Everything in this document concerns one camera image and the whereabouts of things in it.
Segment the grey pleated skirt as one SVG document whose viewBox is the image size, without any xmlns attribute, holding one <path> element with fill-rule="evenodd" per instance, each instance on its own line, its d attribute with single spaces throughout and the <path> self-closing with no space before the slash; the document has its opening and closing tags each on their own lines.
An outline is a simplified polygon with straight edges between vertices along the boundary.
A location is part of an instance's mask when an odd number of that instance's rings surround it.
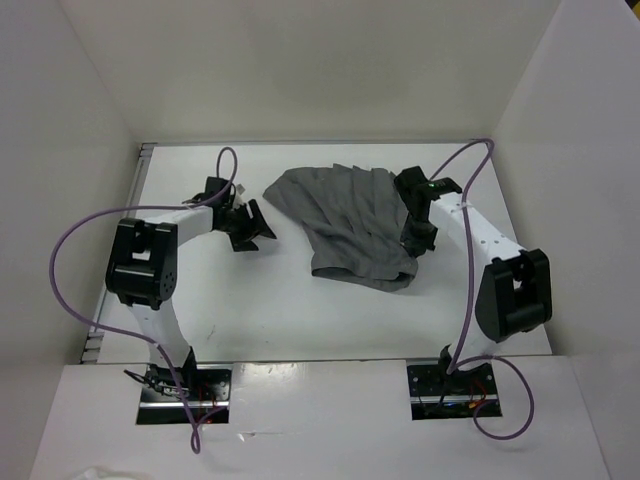
<svg viewBox="0 0 640 480">
<path fill-rule="evenodd" d="M 401 244 L 407 209 L 394 179 L 384 168 L 298 167 L 263 198 L 304 230 L 314 277 L 396 292 L 413 282 L 418 261 Z"/>
</svg>

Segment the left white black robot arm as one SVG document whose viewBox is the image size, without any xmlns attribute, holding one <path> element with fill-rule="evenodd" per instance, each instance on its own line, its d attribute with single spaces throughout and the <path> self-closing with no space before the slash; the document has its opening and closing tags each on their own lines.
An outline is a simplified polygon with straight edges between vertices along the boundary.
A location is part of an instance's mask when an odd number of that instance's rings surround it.
<svg viewBox="0 0 640 480">
<path fill-rule="evenodd" d="M 178 249 L 212 231 L 227 234 L 236 253 L 256 251 L 257 237 L 276 237 L 255 200 L 199 206 L 148 220 L 125 218 L 116 228 L 106 271 L 107 290 L 128 307 L 141 335 L 151 339 L 143 382 L 180 400 L 197 392 L 200 377 L 172 302 Z"/>
</svg>

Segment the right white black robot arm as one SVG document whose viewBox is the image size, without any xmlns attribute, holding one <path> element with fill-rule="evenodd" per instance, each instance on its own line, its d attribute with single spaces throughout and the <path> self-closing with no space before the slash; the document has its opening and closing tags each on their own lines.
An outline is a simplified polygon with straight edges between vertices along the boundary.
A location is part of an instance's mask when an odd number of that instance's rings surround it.
<svg viewBox="0 0 640 480">
<path fill-rule="evenodd" d="M 459 337 L 444 348 L 448 362 L 438 380 L 450 393 L 473 381 L 473 368 L 488 362 L 498 345 L 530 332 L 552 316 L 548 256 L 509 239 L 463 194 L 428 188 L 401 195 L 408 210 L 404 246 L 418 255 L 433 251 L 439 235 L 467 257 L 467 306 Z"/>
</svg>

